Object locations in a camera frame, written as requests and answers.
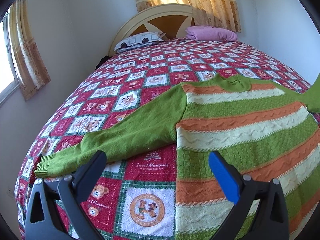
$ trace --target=pink folded blanket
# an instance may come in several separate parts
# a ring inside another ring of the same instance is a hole
[[[238,41],[238,36],[232,31],[199,25],[186,28],[186,37],[197,41]]]

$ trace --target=sweater cuff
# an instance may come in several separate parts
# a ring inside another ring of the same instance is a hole
[[[35,170],[35,175],[37,178],[47,178],[50,177],[49,165],[51,160],[54,158],[54,154],[48,156],[42,156],[40,162],[37,165],[37,170]]]

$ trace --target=headboard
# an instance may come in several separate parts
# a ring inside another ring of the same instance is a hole
[[[166,33],[164,40],[181,38],[186,34],[185,29],[194,25],[190,5],[161,4],[150,7],[139,12],[121,27],[111,44],[109,56],[114,55],[114,47],[129,36],[161,30]]]

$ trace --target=wall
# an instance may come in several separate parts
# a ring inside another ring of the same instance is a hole
[[[255,0],[259,49],[293,67],[311,84],[320,71],[320,35],[298,0]]]
[[[255,0],[236,0],[238,5],[241,33],[237,33],[239,41],[259,48],[257,7]]]
[[[116,33],[137,14],[135,0],[68,0],[79,48],[88,66],[109,53]]]
[[[66,0],[28,0],[29,23],[52,81],[25,102],[16,90],[0,108],[0,212],[19,236],[14,189],[22,161],[43,125],[94,70],[77,49]]]

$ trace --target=white stripe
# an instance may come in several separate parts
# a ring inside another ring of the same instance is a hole
[[[285,196],[310,177],[319,165],[319,153],[320,144],[293,169],[278,177]],[[249,215],[257,210],[258,204],[259,200],[252,203]],[[226,219],[232,207],[233,203],[226,199],[206,205],[186,206],[176,203],[176,231],[189,232],[217,228]]]
[[[252,90],[245,92],[220,93],[220,94],[196,94],[187,93],[187,102],[196,104],[214,104],[221,102],[232,102],[244,99],[257,99],[284,95],[285,92],[279,88],[268,90]]]
[[[293,231],[290,235],[289,240],[294,240],[302,231],[302,229],[305,227],[305,225],[308,223],[309,219],[311,218],[313,212],[315,211],[318,203],[316,203],[313,208],[311,209],[311,211],[301,220],[301,223],[299,224],[299,226],[297,227],[297,229],[295,231]]]
[[[284,117],[257,122],[235,129],[222,131],[187,131],[177,128],[177,149],[219,150],[239,143],[261,140],[275,132],[291,129],[302,123],[310,113],[302,106],[296,112]]]
[[[317,147],[300,163],[291,170],[280,175],[279,180],[283,191],[288,194],[304,182],[314,172],[320,164],[320,143]]]

